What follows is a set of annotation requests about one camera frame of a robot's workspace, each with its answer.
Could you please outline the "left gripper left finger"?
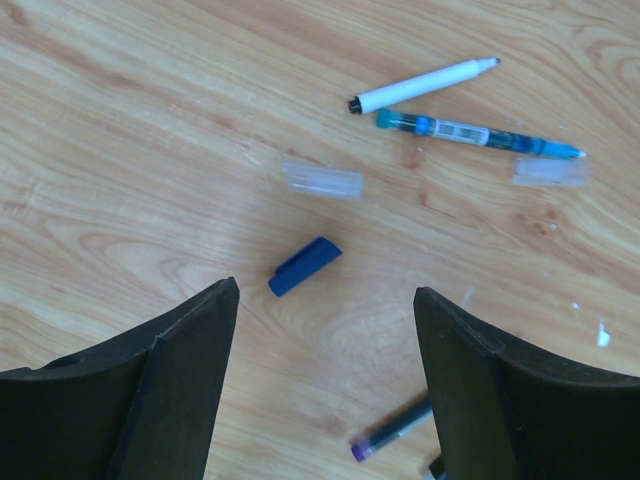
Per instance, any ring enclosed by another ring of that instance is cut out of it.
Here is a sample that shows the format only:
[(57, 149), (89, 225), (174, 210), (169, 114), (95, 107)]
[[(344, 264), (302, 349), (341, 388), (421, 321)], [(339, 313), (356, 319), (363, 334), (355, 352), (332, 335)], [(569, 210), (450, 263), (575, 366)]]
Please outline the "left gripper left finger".
[(239, 306), (233, 278), (93, 347), (1, 375), (5, 479), (200, 479)]

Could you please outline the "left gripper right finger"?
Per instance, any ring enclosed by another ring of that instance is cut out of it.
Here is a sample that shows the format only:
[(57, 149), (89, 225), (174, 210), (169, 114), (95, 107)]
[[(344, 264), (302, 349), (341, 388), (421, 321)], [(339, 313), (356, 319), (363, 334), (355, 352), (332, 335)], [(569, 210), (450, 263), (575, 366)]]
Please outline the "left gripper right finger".
[(428, 287), (413, 306), (448, 478), (638, 478), (637, 377), (551, 353)]

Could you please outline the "teal barrel gel pen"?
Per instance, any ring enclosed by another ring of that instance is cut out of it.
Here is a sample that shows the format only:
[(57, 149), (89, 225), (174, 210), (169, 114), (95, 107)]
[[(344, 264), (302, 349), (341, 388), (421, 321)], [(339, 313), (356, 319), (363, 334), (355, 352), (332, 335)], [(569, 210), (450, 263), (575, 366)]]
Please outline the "teal barrel gel pen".
[(558, 141), (389, 109), (377, 111), (376, 126), (528, 156), (554, 159), (577, 159), (587, 156), (584, 151)]

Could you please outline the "blue pen cap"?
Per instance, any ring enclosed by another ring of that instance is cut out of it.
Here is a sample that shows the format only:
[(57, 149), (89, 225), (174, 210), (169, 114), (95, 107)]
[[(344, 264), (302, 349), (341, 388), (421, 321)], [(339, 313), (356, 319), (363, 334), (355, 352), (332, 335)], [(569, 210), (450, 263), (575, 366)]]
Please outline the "blue pen cap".
[(341, 255), (337, 245), (319, 236), (279, 265), (268, 286), (274, 295), (281, 297)]

